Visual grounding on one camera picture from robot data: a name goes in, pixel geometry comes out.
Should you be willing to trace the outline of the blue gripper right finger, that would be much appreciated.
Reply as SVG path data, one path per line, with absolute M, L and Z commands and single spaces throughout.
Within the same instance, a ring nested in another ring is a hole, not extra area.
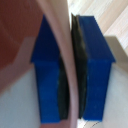
M 101 121 L 110 69 L 115 58 L 93 16 L 72 16 L 79 117 Z

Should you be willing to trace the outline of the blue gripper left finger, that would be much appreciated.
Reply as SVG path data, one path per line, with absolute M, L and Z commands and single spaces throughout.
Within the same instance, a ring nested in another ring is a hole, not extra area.
M 43 17 L 31 62 L 35 66 L 42 123 L 68 118 L 69 89 L 60 51 L 46 17 Z

